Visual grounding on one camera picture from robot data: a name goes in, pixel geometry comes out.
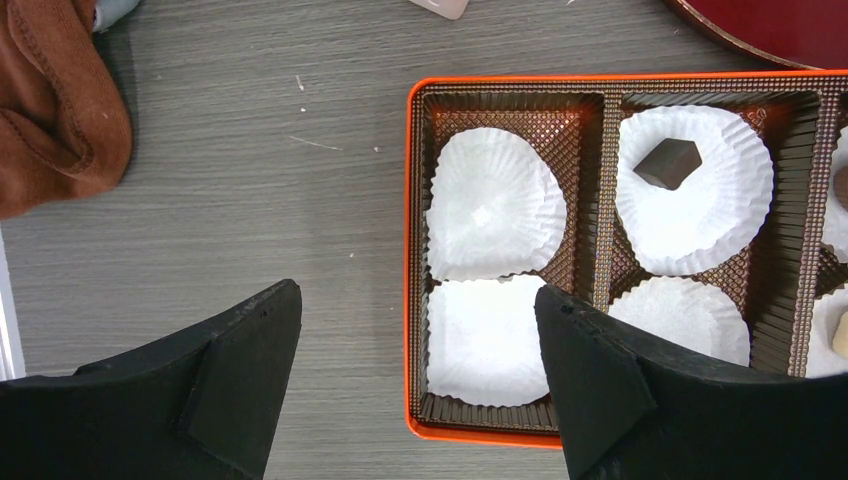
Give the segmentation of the dark square chocolate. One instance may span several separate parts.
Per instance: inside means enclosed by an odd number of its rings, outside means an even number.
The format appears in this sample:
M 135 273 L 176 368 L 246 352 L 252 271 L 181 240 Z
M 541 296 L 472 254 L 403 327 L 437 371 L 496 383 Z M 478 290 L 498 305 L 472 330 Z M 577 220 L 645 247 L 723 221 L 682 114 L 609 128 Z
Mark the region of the dark square chocolate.
M 665 138 L 633 171 L 649 185 L 674 191 L 701 165 L 702 158 L 694 141 Z

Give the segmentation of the round milk chocolate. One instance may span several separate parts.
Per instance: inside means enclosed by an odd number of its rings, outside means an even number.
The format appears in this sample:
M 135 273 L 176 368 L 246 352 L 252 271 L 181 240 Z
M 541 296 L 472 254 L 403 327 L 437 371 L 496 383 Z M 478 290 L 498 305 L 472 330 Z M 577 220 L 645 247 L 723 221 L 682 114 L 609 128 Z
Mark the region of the round milk chocolate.
M 833 175 L 831 181 L 831 189 L 833 196 L 838 205 L 844 210 L 848 210 L 848 167 L 840 167 Z

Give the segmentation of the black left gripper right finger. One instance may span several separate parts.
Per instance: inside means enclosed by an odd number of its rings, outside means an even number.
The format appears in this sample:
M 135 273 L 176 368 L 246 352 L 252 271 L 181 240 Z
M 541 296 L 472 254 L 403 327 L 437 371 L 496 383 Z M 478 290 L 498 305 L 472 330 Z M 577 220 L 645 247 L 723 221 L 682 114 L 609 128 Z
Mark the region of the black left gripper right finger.
M 847 378 L 759 371 L 678 346 L 555 287 L 535 299 L 573 479 L 843 479 Z

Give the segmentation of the white chocolate piece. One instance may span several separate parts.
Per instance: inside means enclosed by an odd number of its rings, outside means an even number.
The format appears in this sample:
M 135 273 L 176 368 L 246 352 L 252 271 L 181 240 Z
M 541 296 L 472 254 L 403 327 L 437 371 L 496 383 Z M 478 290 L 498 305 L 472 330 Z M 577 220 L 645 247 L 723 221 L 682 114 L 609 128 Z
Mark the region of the white chocolate piece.
M 841 314 L 831 341 L 832 351 L 848 359 L 848 312 Z

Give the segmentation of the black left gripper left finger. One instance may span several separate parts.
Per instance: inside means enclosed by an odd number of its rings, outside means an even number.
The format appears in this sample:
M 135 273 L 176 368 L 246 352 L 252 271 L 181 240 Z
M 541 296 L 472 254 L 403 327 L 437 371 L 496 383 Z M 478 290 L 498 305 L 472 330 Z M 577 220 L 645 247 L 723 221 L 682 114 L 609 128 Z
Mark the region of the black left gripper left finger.
M 207 320 L 1 385 L 5 479 L 260 479 L 301 331 L 286 279 Z

